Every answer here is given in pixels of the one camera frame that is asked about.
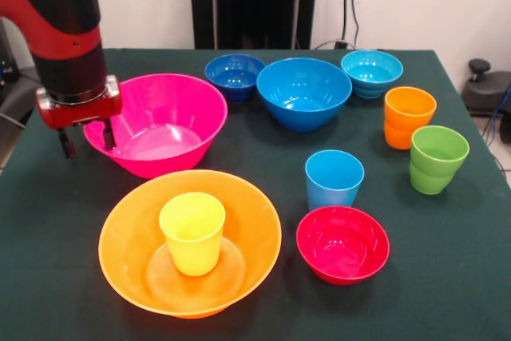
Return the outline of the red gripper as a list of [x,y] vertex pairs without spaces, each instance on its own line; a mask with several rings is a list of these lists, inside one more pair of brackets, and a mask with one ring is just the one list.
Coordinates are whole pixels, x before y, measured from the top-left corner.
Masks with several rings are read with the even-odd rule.
[[76,149],[64,128],[87,124],[89,121],[103,120],[103,138],[105,149],[116,146],[110,117],[121,113],[122,100],[120,86],[115,75],[108,75],[105,90],[91,101],[66,105],[53,100],[44,88],[35,93],[36,105],[42,120],[51,128],[56,129],[66,159],[74,159]]

